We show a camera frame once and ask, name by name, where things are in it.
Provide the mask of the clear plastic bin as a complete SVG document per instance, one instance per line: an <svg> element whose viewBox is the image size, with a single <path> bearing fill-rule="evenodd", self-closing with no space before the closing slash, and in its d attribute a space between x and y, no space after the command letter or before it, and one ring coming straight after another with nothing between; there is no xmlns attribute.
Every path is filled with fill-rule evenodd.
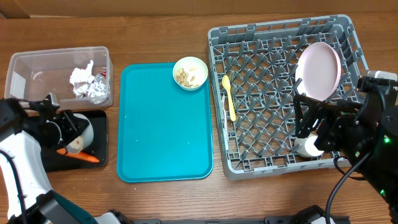
<svg viewBox="0 0 398 224"><path fill-rule="evenodd" d="M70 75L75 68L85 69L90 60L94 61L94 77L106 74L106 94L76 98ZM113 64L104 46L19 52L9 62L4 97L40 101L55 93L62 110L97 109L113 104L113 84Z"/></svg>

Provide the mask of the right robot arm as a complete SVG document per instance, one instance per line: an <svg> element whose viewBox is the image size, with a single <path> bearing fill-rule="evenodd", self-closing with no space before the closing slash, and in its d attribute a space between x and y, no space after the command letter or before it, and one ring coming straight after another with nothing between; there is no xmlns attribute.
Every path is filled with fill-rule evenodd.
<svg viewBox="0 0 398 224"><path fill-rule="evenodd" d="M366 98L363 103L341 100L335 104L294 96L295 135L306 138L312 131L321 151L340 151L351 164L334 186L320 210L331 223L332 201L353 172L361 174L389 206L392 223L397 223L397 74L367 70L356 87Z"/></svg>

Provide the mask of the white plate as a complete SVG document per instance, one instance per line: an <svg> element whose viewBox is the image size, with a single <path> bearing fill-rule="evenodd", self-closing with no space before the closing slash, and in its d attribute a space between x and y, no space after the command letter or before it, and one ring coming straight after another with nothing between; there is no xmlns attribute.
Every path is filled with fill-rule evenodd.
<svg viewBox="0 0 398 224"><path fill-rule="evenodd" d="M301 54L295 70L299 94L318 101L327 100L336 90L341 76L340 58L324 42L309 45Z"/></svg>

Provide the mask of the black tray bin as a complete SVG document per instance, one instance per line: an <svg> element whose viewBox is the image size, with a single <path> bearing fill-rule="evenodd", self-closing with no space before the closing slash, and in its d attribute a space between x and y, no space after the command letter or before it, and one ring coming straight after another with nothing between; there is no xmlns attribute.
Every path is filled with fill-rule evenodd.
<svg viewBox="0 0 398 224"><path fill-rule="evenodd" d="M99 160L99 162L88 162L68 156L63 156L55 151L44 148L41 152L42 162L46 172L57 172L61 170L90 169L105 167L108 164L108 120L106 113L102 110L80 111L76 115L84 115L93 127L93 140L84 148L83 152Z"/></svg>

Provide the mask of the white paper cup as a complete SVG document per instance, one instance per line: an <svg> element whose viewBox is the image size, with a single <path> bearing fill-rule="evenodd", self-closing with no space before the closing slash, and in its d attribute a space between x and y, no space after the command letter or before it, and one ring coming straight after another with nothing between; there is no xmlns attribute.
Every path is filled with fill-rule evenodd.
<svg viewBox="0 0 398 224"><path fill-rule="evenodd" d="M309 134L307 138L297 138L294 142L295 152L302 157L321 156L324 151L319 150L315 146L317 138L318 136L315 134Z"/></svg>

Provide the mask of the teal plastic tray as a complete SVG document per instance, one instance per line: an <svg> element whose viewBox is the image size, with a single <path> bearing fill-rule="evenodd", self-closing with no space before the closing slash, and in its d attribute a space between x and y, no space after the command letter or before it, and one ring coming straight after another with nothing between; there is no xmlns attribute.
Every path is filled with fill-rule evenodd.
<svg viewBox="0 0 398 224"><path fill-rule="evenodd" d="M121 74L116 171L125 182L203 179L213 170L209 83L184 90L173 67L132 64Z"/></svg>

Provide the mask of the white napkin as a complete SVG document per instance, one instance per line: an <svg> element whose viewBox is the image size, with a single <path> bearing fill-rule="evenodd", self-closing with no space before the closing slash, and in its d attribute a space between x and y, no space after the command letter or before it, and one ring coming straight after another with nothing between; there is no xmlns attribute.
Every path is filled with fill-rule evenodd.
<svg viewBox="0 0 398 224"><path fill-rule="evenodd" d="M90 60L85 69L75 68L70 75L70 84L73 86L73 93L76 98L83 98L87 95L91 83L94 81L93 76L94 61Z"/></svg>

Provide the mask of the white bowl with crumbs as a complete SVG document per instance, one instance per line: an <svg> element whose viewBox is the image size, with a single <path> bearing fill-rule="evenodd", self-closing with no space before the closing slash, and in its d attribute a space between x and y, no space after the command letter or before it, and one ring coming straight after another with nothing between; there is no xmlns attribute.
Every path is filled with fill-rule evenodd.
<svg viewBox="0 0 398 224"><path fill-rule="evenodd" d="M81 113L74 113L73 115L77 118L84 119L88 122L88 126L83 131L83 133L80 136L78 136L76 139L74 139L65 148L68 152L77 154L77 153L81 152L82 150L84 150L86 147L88 147L93 142L94 130L93 130L93 126L92 126L91 122L85 115L83 115Z"/></svg>

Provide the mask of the yellow plastic spoon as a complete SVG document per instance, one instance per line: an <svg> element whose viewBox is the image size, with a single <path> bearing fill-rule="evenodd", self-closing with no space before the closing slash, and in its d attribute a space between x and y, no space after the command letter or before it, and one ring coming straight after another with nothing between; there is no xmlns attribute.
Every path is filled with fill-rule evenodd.
<svg viewBox="0 0 398 224"><path fill-rule="evenodd" d="M233 98L232 98L232 95L231 95L231 83L230 83L229 77L227 75L224 75L222 77L221 83L222 83L223 88L226 90L226 94L227 94L227 97L228 97L228 108L229 108L230 120L232 122L235 122L236 121L236 113L235 113L235 110L234 110Z"/></svg>

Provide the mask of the white bowl with nuts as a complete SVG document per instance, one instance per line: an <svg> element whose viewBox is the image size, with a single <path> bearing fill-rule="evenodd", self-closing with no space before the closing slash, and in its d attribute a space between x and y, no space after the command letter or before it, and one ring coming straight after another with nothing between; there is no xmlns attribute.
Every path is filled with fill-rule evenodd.
<svg viewBox="0 0 398 224"><path fill-rule="evenodd" d="M173 67L173 78L184 90L195 91L208 79L206 63L196 57L184 57Z"/></svg>

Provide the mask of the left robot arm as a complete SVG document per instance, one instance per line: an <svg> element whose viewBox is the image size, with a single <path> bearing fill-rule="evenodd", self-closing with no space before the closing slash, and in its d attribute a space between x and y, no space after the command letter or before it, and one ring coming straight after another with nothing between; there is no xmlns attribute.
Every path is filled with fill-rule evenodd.
<svg viewBox="0 0 398 224"><path fill-rule="evenodd" d="M77 151L89 146L94 130L86 116L57 113L51 97L28 102L39 112L30 117L22 100L1 100L1 170L8 196L9 223L118 223L111 212L93 217L56 193L45 172L41 151Z"/></svg>

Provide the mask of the grey dishwasher rack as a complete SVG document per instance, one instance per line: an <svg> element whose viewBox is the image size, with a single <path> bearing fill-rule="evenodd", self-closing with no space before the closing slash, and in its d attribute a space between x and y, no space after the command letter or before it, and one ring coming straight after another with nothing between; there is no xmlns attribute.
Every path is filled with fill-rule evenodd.
<svg viewBox="0 0 398 224"><path fill-rule="evenodd" d="M346 15L214 27L208 31L218 139L223 171L229 180L333 167L334 152L304 158L294 147L292 100L299 84L295 70L303 51L316 42L336 50L341 62L340 82L328 101L361 101L355 88L360 72L368 65L353 22ZM228 97L221 83L224 75L231 83L235 122L230 120Z"/></svg>

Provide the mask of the white plastic fork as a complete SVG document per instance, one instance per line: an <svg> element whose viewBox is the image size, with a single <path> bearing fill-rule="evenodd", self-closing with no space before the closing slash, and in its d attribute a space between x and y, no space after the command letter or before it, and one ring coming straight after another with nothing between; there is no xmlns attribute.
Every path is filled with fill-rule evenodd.
<svg viewBox="0 0 398 224"><path fill-rule="evenodd" d="M223 110L223 117L224 117L224 128L227 129L228 128L228 119L227 119L227 112L225 110L225 96L222 96L221 98L221 104L222 104L222 110Z"/></svg>

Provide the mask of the orange carrot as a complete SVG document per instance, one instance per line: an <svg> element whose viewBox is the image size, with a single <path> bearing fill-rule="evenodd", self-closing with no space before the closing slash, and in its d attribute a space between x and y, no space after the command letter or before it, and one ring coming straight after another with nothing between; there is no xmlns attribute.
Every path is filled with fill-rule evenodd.
<svg viewBox="0 0 398 224"><path fill-rule="evenodd" d="M75 159L79 159L79 160L83 160L83 161L87 161L87 162L91 162L91 163L99 163L99 161L100 161L96 157L91 156L87 153L84 153L84 152L72 153L72 152L67 151L65 148L58 149L57 153L67 156L67 157L72 157Z"/></svg>

